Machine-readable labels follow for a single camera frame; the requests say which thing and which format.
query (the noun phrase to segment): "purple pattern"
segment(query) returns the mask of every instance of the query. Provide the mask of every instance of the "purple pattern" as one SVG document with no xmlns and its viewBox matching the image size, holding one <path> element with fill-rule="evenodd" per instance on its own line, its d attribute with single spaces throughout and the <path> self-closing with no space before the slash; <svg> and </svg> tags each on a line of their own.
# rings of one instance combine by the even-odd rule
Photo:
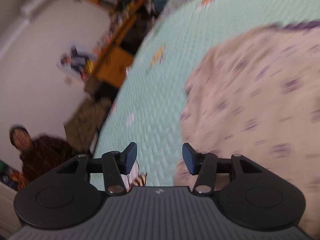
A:
<svg viewBox="0 0 320 240">
<path fill-rule="evenodd" d="M 317 123 L 320 122 L 320 98 L 316 99 L 315 110 L 311 112 L 311 122 Z"/>
<path fill-rule="evenodd" d="M 254 145 L 261 145 L 261 144 L 265 144 L 267 142 L 267 140 L 260 140 L 260 141 L 256 141 L 255 143 L 254 143 Z"/>
<path fill-rule="evenodd" d="M 230 135 L 226 136 L 224 139 L 228 140 L 228 139 L 231 139 L 233 136 L 234 136 L 233 134 L 230 134 Z"/>
<path fill-rule="evenodd" d="M 285 122 L 285 121 L 288 121 L 288 120 L 291 120 L 291 119 L 292 119 L 292 116 L 287 116 L 287 117 L 281 118 L 279 120 L 279 122 Z"/>
<path fill-rule="evenodd" d="M 191 89 L 193 88 L 193 85 L 194 85 L 194 84 L 191 84 L 191 85 L 189 85 L 189 86 L 185 89 L 186 92 L 187 92 L 187 94 L 190 93 Z"/>
<path fill-rule="evenodd" d="M 306 185 L 311 192 L 319 192 L 320 190 L 320 178 L 313 177 L 311 181 Z"/>
<path fill-rule="evenodd" d="M 246 51 L 248 51 L 249 49 L 251 49 L 253 47 L 253 44 L 251 44 L 247 49 Z"/>
<path fill-rule="evenodd" d="M 234 116 L 236 116 L 236 115 L 240 114 L 243 111 L 244 111 L 244 107 L 240 106 L 236 110 L 233 111 L 233 114 L 234 114 Z"/>
<path fill-rule="evenodd" d="M 277 61 L 279 58 L 281 58 L 281 56 L 277 57 L 276 59 L 274 59 L 271 63 Z"/>
<path fill-rule="evenodd" d="M 222 111 L 222 110 L 226 109 L 228 105 L 229 105 L 229 103 L 227 102 L 227 100 L 224 100 L 220 104 L 217 105 L 217 109 L 219 111 Z"/>
<path fill-rule="evenodd" d="M 251 68 L 249 68 L 248 70 L 247 70 L 247 74 L 249 74 L 249 73 L 251 73 L 253 70 L 255 70 L 255 66 L 252 66 Z"/>
<path fill-rule="evenodd" d="M 317 45 L 313 46 L 312 48 L 308 49 L 308 51 L 310 51 L 311 53 L 320 52 L 320 44 L 317 44 Z"/>
<path fill-rule="evenodd" d="M 255 97 L 256 95 L 260 94 L 261 93 L 261 89 L 258 88 L 257 90 L 253 91 L 251 94 L 250 94 L 250 98 L 253 98 Z"/>
<path fill-rule="evenodd" d="M 236 67 L 233 71 L 236 72 L 241 68 L 245 68 L 247 64 L 248 64 L 247 59 L 243 58 L 238 62 L 238 64 L 236 65 Z"/>
<path fill-rule="evenodd" d="M 286 47 L 282 52 L 286 52 L 286 51 L 288 51 L 289 49 L 292 49 L 292 48 L 295 47 L 295 46 L 296 46 L 296 44 L 290 45 L 290 46 Z"/>
<path fill-rule="evenodd" d="M 288 94 L 299 89 L 302 86 L 302 80 L 300 78 L 292 78 L 290 80 L 286 80 L 282 84 L 282 93 Z"/>
<path fill-rule="evenodd" d="M 271 149 L 271 154 L 275 155 L 275 158 L 289 157 L 292 152 L 292 146 L 289 143 L 277 144 Z"/>
<path fill-rule="evenodd" d="M 293 53 L 295 53 L 295 52 L 297 52 L 297 51 L 298 51 L 298 50 L 295 49 L 294 51 L 292 51 L 292 52 L 288 53 L 287 55 L 285 55 L 285 57 L 289 57 L 289 56 L 291 56 Z"/>
<path fill-rule="evenodd" d="M 261 71 L 260 73 L 256 76 L 256 81 L 258 81 L 260 78 L 262 78 L 265 73 L 267 72 L 267 70 L 269 69 L 269 65 L 268 66 L 265 66 Z"/>
<path fill-rule="evenodd" d="M 279 69 L 278 71 L 276 71 L 276 72 L 274 72 L 273 74 L 271 74 L 271 76 L 270 76 L 270 77 L 273 77 L 274 75 L 276 75 L 276 74 L 280 73 L 281 71 L 282 71 L 282 69 Z"/>
<path fill-rule="evenodd" d="M 185 121 L 185 120 L 188 120 L 188 119 L 189 119 L 189 117 L 190 117 L 190 115 L 189 115 L 189 114 L 181 114 L 181 116 L 180 116 L 180 120 L 181 120 L 181 121 Z"/>
<path fill-rule="evenodd" d="M 270 38 L 268 36 L 265 36 L 260 40 L 261 43 L 267 43 L 269 41 L 270 41 Z"/>
<path fill-rule="evenodd" d="M 244 130 L 247 132 L 253 131 L 259 125 L 257 118 L 251 119 L 244 123 Z"/>
<path fill-rule="evenodd" d="M 281 27 L 280 24 L 273 24 L 270 28 L 276 28 L 277 30 L 311 30 L 320 26 L 320 20 L 314 20 L 311 22 L 300 22 L 298 24 L 288 24 L 285 27 Z"/>
<path fill-rule="evenodd" d="M 233 95 L 239 93 L 242 90 L 242 88 L 238 88 L 235 92 L 233 92 Z"/>
<path fill-rule="evenodd" d="M 224 66 L 224 61 L 220 61 L 220 62 L 217 64 L 217 70 L 220 70 L 223 66 Z"/>
<path fill-rule="evenodd" d="M 184 171 L 179 174 L 181 176 L 181 180 L 188 179 L 190 176 L 189 171 Z"/>
</svg>

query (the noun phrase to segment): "orange object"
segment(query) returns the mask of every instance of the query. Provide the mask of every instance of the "orange object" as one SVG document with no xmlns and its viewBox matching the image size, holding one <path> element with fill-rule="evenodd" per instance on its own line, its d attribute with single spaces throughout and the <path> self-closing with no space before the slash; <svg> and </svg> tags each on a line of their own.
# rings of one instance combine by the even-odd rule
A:
<svg viewBox="0 0 320 240">
<path fill-rule="evenodd" d="M 23 174 L 18 171 L 11 172 L 9 178 L 14 182 L 18 182 L 18 190 L 24 188 L 29 183 L 29 181 L 23 176 Z"/>
<path fill-rule="evenodd" d="M 98 47 L 96 47 L 96 48 L 94 48 L 93 49 L 93 51 L 92 51 L 94 54 L 96 54 L 97 56 L 100 56 L 100 53 L 101 53 L 101 49 L 100 48 L 98 48 Z"/>
</svg>

